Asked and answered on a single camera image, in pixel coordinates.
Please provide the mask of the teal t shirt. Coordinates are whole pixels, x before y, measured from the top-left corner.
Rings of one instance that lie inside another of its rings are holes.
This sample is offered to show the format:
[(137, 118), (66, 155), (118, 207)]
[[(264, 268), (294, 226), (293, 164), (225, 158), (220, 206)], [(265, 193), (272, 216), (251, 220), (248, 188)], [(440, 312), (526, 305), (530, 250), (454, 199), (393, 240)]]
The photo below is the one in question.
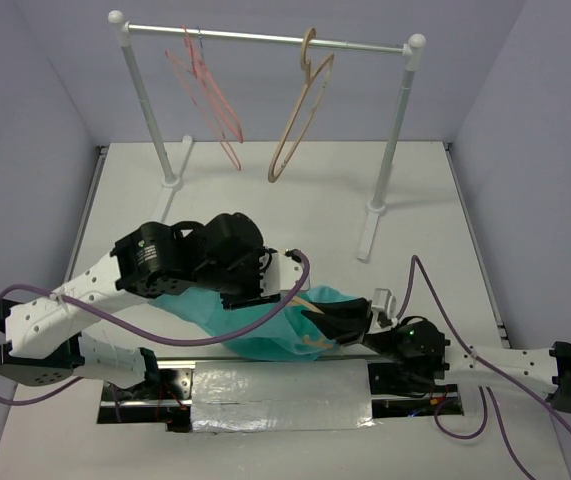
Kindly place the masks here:
[[(161, 295), (150, 305), (200, 327), (212, 337), (239, 330), (270, 311), (270, 304), (226, 310), (217, 293), (190, 288), (179, 296)], [(303, 313), (302, 305), (287, 306), (261, 327), (224, 346), (245, 359), (314, 361), (335, 347)]]

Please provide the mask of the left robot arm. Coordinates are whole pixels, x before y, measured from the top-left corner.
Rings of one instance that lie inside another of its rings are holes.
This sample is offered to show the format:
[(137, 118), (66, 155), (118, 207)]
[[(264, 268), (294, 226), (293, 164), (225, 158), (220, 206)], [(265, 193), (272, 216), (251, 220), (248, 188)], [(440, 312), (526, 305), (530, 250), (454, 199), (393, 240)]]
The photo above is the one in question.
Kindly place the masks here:
[(155, 354), (91, 337), (86, 330), (99, 322), (99, 312), (115, 314), (191, 287), (213, 292), (226, 309), (274, 303), (297, 271), (291, 258), (265, 246), (242, 213), (220, 214), (206, 224), (147, 222), (53, 293), (26, 303), (0, 300), (6, 336), (0, 376), (39, 387), (78, 374), (149, 398), (161, 385)]

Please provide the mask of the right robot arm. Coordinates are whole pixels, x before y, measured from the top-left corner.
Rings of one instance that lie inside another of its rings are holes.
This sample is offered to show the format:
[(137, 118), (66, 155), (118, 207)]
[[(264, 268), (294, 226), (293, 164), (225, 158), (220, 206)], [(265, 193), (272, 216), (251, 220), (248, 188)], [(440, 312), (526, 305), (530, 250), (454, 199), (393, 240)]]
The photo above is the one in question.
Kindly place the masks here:
[(314, 303), (303, 315), (337, 345), (358, 344), (391, 362), (396, 381), (409, 390), (462, 383), (507, 389), (520, 382), (554, 410), (571, 414), (571, 343), (536, 350), (463, 348), (427, 318), (391, 319), (364, 298)]

